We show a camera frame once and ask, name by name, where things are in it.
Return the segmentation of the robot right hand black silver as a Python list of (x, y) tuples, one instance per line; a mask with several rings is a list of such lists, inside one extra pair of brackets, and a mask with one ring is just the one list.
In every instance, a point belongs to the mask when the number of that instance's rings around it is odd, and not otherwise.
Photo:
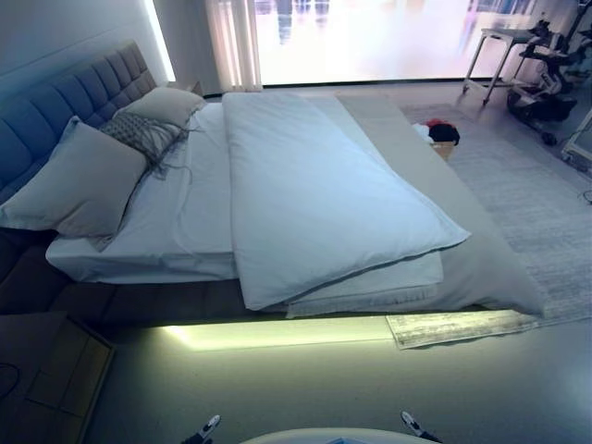
[(438, 437), (423, 429), (410, 413), (401, 411), (401, 420), (418, 438), (441, 443)]

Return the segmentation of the robot left hand black silver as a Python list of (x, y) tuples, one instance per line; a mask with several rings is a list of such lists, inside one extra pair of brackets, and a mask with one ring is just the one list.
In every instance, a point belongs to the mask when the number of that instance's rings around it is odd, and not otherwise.
[(212, 416), (197, 432), (181, 441), (182, 444), (212, 444), (212, 435), (221, 421), (221, 416)]

